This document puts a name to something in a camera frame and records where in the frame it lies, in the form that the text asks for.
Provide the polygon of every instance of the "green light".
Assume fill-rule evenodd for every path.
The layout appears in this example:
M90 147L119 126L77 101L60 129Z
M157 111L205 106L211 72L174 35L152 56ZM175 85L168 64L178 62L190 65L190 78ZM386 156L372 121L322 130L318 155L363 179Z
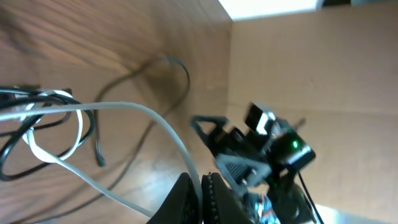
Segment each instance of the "green light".
M299 147L299 142L296 140L296 141L293 141L293 147L296 149L296 148L298 148Z

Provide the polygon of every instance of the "gray cable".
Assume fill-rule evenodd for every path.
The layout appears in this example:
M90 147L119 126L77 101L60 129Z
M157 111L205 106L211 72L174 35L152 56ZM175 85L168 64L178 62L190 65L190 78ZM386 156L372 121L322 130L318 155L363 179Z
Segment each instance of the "gray cable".
M198 175L198 172L195 168L195 165L193 163L193 160L192 160L189 152L187 151L186 147L184 146L184 143L181 141L178 134L174 131L174 129L171 127L171 125L169 125L169 123L166 122L165 119L163 119L163 117L161 117L155 111L153 111L143 105L140 105L137 103L128 103L128 102L101 102L101 103L86 103L86 104L80 104L80 105L54 106L52 108L42 108L42 109L30 110L30 111L21 111L21 112L14 112L14 113L1 113L0 121L7 121L9 119L20 118L21 116L33 116L33 115L37 115L37 114L52 114L52 113L61 113L61 112L75 111L75 110L100 110L100 109L119 109L119 108L137 109L137 110L145 112L149 116L153 117L153 119L157 123L159 123L161 126L163 126L163 128L170 134L170 136L172 137L172 139L178 146L178 149L180 151L182 159L184 160L185 165L187 166L188 172L192 179L193 188L195 189L195 193L198 197L198 205L201 208L202 202L203 202L203 193L201 191L199 175ZM102 187L99 183L95 182L93 179L89 178L87 175L82 173L82 171L78 170L76 167L73 167L72 165L67 164L66 162L60 160L57 157L54 162L60 164L61 166L64 166L65 168L69 169L70 171L74 172L76 175L81 177L84 181L86 181L88 184L90 184L95 189L99 190L101 193L103 193L107 197L109 197L109 198L131 208L131 209L141 212L142 214L147 215L148 217L151 216L152 213L150 211L147 211L146 209L141 208L140 206L138 206L134 203L127 202L123 198L113 194L112 192L110 192L107 189L105 189L104 187Z

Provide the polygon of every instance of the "wooden surface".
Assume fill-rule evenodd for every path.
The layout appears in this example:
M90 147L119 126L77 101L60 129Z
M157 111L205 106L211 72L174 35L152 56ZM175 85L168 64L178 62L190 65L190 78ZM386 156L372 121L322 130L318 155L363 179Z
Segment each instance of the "wooden surface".
M235 22L227 109L241 127L249 101L305 117L300 134L317 159L302 174L314 201L392 223L397 20L398 3L387 2Z
M2 85L69 87L77 100L91 102L107 82L151 58L170 55L182 59L192 75L192 91L167 120L185 141L200 175L212 169L210 153L187 121L191 114L224 114L226 109L231 21L218 1L7 0L0 4ZM160 63L142 77L111 91L105 100L136 101L162 111L181 93L184 84L181 69ZM102 111L101 136L107 168L97 167L90 141L68 162L109 185L134 151L149 120L135 111ZM1 129L17 125L3 123ZM72 143L75 131L73 117L67 124L38 132L36 138L39 145L56 153ZM38 163L20 142L5 171L11 174ZM114 192L156 210L185 171L174 143L156 127ZM21 180L0 183L0 223L43 210L47 212L32 221L55 215L96 194L69 171L52 165ZM102 198L54 223L146 221L146 217Z

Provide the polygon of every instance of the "bundle of cables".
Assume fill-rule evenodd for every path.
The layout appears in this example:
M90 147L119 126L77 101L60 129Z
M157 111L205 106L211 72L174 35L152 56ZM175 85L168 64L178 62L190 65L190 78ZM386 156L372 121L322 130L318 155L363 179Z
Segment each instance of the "bundle of cables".
M166 60L170 63L176 63L177 65L180 65L184 70L185 73L187 74L187 87L184 90L182 96L177 99L177 101L162 115L166 116L169 114L174 108L176 108L187 96L189 89L190 89L190 79L189 79L189 73L187 71L187 68L185 65L177 58L173 57L167 57ZM111 88L114 88L115 86L119 85L125 80L128 80L130 78L135 77L136 75L142 73L147 67L151 66L154 62L158 62L159 59L151 61L144 66L142 66L139 70L132 74L128 74L125 77L121 77L116 79L115 81L111 82L108 84L103 91L99 94L97 97L96 101L100 101L104 94L109 91ZM7 100L5 102L2 102L0 104L0 110L6 109L6 108L12 108L15 106L22 106L23 110L20 111L13 111L13 112L7 112L7 113L1 113L0 114L0 122L1 121L7 121L10 119L19 119L21 122L20 128L17 131L9 132L9 133L3 133L3 136L10 136L8 142L6 145L3 147L1 153L1 166L4 165L4 161L6 160L7 155L9 154L9 151L15 146L16 142L22 137L23 140L29 145L30 150L32 153L35 155L36 158L39 160L43 161L44 163L34 167L32 169L29 169L25 172L22 172L20 174L16 175L5 175L1 172L1 180L15 180L21 177L25 177L29 174L32 174L35 171L38 171L39 169L44 168L45 166L56 163L76 175L78 175L80 178L82 178L87 184L91 185L93 188L101 192L98 196L92 198L91 200L81 204L80 206L77 206L76 208L73 208L67 212L61 213L59 215L45 218L43 220L37 220L33 223L40 223L40 222L46 222L48 220L51 220L53 218L59 218L68 214L71 214L79 209L84 208L85 206L93 203L95 200L98 200L102 196L107 196L116 202L131 208L135 211L138 211L148 217L153 216L153 212L148 211L135 203L129 202L125 200L124 198L121 198L120 196L110 192L112 188L114 188L118 182L122 179L123 175L126 174L129 166L131 165L132 161L134 160L134 157L136 154L132 157L132 159L126 164L125 169L122 171L121 175L115 180L115 182L108 187L108 189L104 188L102 185L99 183L95 182L93 179L88 177L85 173L77 169L76 167L72 166L71 164L68 164L65 162L65 159L70 157L75 150L77 149L78 146L82 145L87 138L90 136L90 134L93 132L95 129L95 123L98 124L98 120L95 119L97 117L97 114L92 114L92 110L100 110L100 109L111 109L111 108L125 108L125 109L137 109L142 112L145 112L149 116L152 117L152 119L160 124L172 137L172 139L175 141L178 150L187 166L188 172L190 173L190 176L192 178L193 186L195 193L198 197L198 203L199 203L199 208L201 208L201 203L202 203L202 191L201 191L201 185L200 185L200 180L198 176L198 172L196 171L195 165L193 163L192 158L190 157L187 149L185 148L183 142L177 135L177 133L172 129L172 127L166 122L165 119L159 114L157 114L155 111L143 106L139 105L137 103L128 103L128 102L97 102L97 103L87 103L87 104L81 104L77 102L76 100L73 99L71 94L67 93L66 91L63 90L47 90L47 91L38 91L38 90L20 90L17 88L3 88L2 93L11 93L11 94L17 94L17 95L26 95L26 97L22 98L16 98L14 100ZM44 103L43 108L38 108L37 104L38 103ZM87 131L87 133L81 137L81 132L83 129L83 122L82 122L82 115L81 115L81 110L83 110L89 117L90 119L90 128ZM70 116L70 112L75 111L78 117L78 133L77 133L77 138L74 143L74 145L61 153L60 155L53 155L50 152L46 151L45 149L42 149L35 143L34 139L34 131L39 130L39 129L44 129L44 128L49 128L52 126L56 126L58 124L64 123ZM50 123L50 124L45 124L41 126L34 126L36 123L38 123L41 119L41 116L44 114L52 114L52 113L64 113L66 112L65 117L57 121L56 123ZM137 149L139 150L141 146L143 145L143 142L149 133L150 129L155 125L155 122L152 121L150 125L148 125L147 129L144 132L144 135L142 136L141 140L139 141L139 144L137 146ZM99 141L99 131L98 127L96 128L96 158L97 162L99 165L104 166L104 159L102 158L101 155L101 148L100 148L100 141Z

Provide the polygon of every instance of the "black cable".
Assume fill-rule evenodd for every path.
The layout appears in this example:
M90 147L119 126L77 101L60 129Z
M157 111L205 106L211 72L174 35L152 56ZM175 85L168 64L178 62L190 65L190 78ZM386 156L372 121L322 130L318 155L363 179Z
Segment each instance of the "black cable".
M10 93L13 94L25 94L25 95L36 95L37 93L40 93L39 91L31 91L31 90L21 90L21 89L12 89L12 88L0 88L0 92L5 92L9 91ZM45 106L50 106L51 104L80 104L80 102L74 100L73 98L69 98L67 96L62 96L62 95L51 95L51 96L35 96L33 98L19 98L15 100L10 100L5 103L1 103L0 107L2 109L7 109L16 105L26 105L29 103L40 103L40 102L45 102ZM78 146L81 146L84 142L87 141L89 136L93 133L94 128L95 128L95 123L94 123L94 117L93 113L91 111L84 111L87 116L89 117L90 120L90 127L85 133L83 137L81 137ZM3 167L6 163L6 159L14 146L17 144L17 142L20 140L20 138L24 135L24 133L41 118L40 116L33 116L31 118L26 119L24 122L22 122L20 128L17 131L14 131L14 133L11 135L11 137L8 139L8 141L3 145L3 147L0 150L0 180L2 181L11 181L11 180L16 180L22 177L26 177L27 175L31 175L34 172L43 169L44 167L47 167L50 165L49 163L41 163L33 168L30 168L28 170L25 170L24 172L20 172L18 174L12 174L12 175L7 175L3 172ZM48 126L54 126L54 123L50 124L45 124L42 127L39 127L40 129L43 129L43 127L48 127ZM63 151L59 156L65 155L70 148L66 149Z
M185 71L185 73L187 75L187 85L186 85L186 87L184 89L184 92L182 93L181 97L169 109L167 109L165 112L163 112L161 114L161 116L163 116L163 117L166 117L170 112L172 112L174 109L176 109L178 106L180 106L182 101L185 100L186 97L188 96L188 93L189 93L190 87L191 87L190 74L189 74L186 66L177 58L166 57L165 59L168 60L170 63L176 63L177 65L181 66L184 69L184 71ZM131 78L134 78L134 77L140 75L142 72L144 72L145 69L147 69L148 67L150 67L154 63L158 62L159 60L162 60L162 58L157 58L155 60L151 60L150 62L144 64L141 68L139 68L135 72L132 72L131 74L125 75L125 76L120 77L120 78L117 78L114 81L112 81L111 83L107 84L100 91L100 93L98 94L98 96L95 99L95 102L100 102L103 99L104 95L108 91L110 91L112 88L118 86L120 83L122 83L125 80L131 79ZM94 116L96 118L95 119L95 121L96 121L96 131L95 131L96 132L96 134L95 134L96 147L98 147L98 146L100 146L100 139L99 139L100 138L100 132L99 132L99 126L98 126L98 111L94 111ZM134 154L128 160L127 164L123 168L123 171L119 174L119 176L116 178L116 180L108 187L108 190L114 189L115 186L117 186L119 184L119 182L123 179L123 177L126 175L126 173L129 170L131 164L134 162L134 160L136 159L137 155L141 151L142 145L144 144L146 138L148 137L149 132L151 131L151 129L155 125L156 125L156 122L152 120L149 123L149 125L146 127L146 129L144 131L144 134L141 136L137 146L135 147ZM82 208L87 207L91 203L93 203L93 202L97 201L98 199L100 199L102 196L104 196L104 195L103 194L98 194L97 196L93 197L92 199L86 201L85 203L83 203L83 204L81 204L81 205L79 205L79 206L77 206L77 207L75 207L75 208L73 208L73 209L71 209L69 211L66 211L66 212L63 212L63 213L60 213L58 215L54 215L54 216L51 216L51 217L48 217L48 218L44 218L44 219L41 219L41 220L37 220L37 221L34 221L34 222L30 222L28 224L47 222L47 221L53 220L55 218L61 218L61 217L64 217L66 215L72 214L74 212L77 212L77 211L81 210ZM24 222L26 220L28 220L28 219L27 218L26 219L22 219L22 220L19 220L18 222L15 222L15 223L21 223L21 222Z
M297 174L298 174L298 177L300 178L301 185L302 185L303 188L304 188L305 194L307 195L308 200L310 201L310 204L311 204L313 210L315 211L315 214L317 215L318 221L319 221L321 224L323 224L323 220L322 220L322 218L321 218L321 215L319 214L319 212L318 212L318 210L317 210L317 207L315 206L315 203L313 202L313 200L312 200L312 198L311 198L310 192L308 191L307 187L306 187L305 184L304 184L304 180L303 180L303 177L301 176L301 173L300 173L299 171L297 171Z

